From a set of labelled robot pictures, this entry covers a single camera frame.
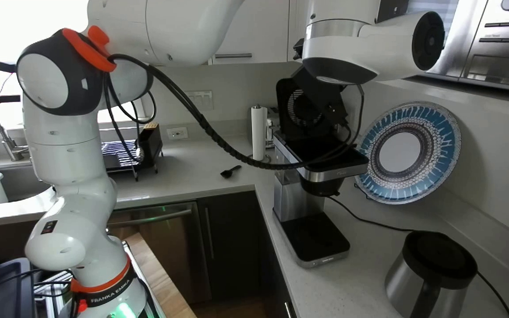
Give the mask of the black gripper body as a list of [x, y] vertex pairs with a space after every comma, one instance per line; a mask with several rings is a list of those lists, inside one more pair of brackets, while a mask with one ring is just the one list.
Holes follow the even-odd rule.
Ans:
[[356, 130], [351, 130], [347, 123], [347, 111], [340, 96], [344, 84], [323, 82], [316, 79], [303, 65], [293, 72], [293, 80], [330, 125], [346, 128], [344, 144], [351, 146], [356, 137]]

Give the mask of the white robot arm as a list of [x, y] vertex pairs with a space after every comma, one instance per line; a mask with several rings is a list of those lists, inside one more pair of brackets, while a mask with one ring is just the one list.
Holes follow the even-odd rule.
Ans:
[[[116, 188], [105, 172], [98, 112], [144, 96], [153, 80], [190, 103], [162, 72], [199, 65], [222, 43], [243, 0], [88, 0], [88, 26], [59, 27], [15, 63], [35, 176], [56, 201], [24, 252], [68, 270], [66, 318], [158, 318], [119, 238], [105, 231]], [[379, 19], [379, 0], [312, 0], [300, 50], [303, 75], [328, 86], [395, 79], [431, 68], [445, 27], [432, 12]]]

